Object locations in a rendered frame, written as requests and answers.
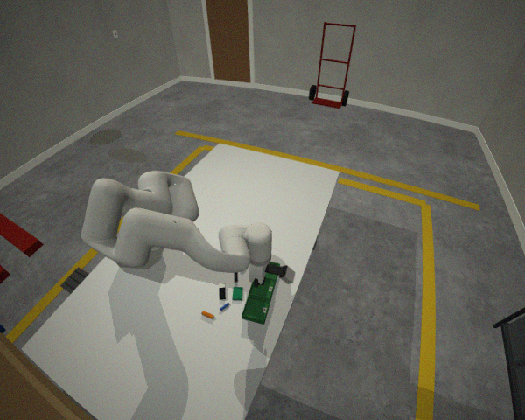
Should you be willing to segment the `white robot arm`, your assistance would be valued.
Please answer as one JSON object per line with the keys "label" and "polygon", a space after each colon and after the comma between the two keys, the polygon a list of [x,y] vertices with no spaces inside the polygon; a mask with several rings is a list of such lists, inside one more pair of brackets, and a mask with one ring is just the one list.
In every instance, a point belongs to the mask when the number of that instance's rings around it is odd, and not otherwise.
{"label": "white robot arm", "polygon": [[[151,252],[161,248],[183,251],[201,266],[219,272],[236,273],[251,263],[264,266],[270,262],[272,232],[264,223],[222,227],[221,251],[207,242],[193,223],[199,208],[188,178],[148,171],[140,176],[138,190],[111,178],[97,179],[87,203],[83,242],[133,268],[143,267]],[[287,284],[293,284],[296,273],[287,265],[272,264],[265,272],[279,275]]]}

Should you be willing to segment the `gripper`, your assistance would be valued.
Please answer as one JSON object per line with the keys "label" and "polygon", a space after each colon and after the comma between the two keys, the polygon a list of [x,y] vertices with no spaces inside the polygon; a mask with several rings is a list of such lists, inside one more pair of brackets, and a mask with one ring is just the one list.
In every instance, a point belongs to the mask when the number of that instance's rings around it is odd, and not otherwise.
{"label": "gripper", "polygon": [[[271,259],[270,259],[271,261]],[[269,263],[270,263],[269,261]],[[268,264],[269,264],[268,263]],[[253,265],[252,263],[249,265],[249,270],[248,270],[248,280],[253,283],[254,280],[255,280],[255,285],[254,287],[258,288],[258,285],[264,285],[264,282],[265,282],[265,270],[266,270],[266,267],[267,265],[264,265],[264,266],[255,266]]]}

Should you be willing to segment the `green three-compartment bin rack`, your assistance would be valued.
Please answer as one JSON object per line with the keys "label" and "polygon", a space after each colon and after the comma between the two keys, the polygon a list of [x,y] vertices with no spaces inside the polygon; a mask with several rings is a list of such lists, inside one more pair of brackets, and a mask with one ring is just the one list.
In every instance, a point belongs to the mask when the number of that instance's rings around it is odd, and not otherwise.
{"label": "green three-compartment bin rack", "polygon": [[277,275],[266,272],[264,285],[258,285],[258,288],[254,287],[254,280],[241,315],[242,319],[264,325],[276,279]]}

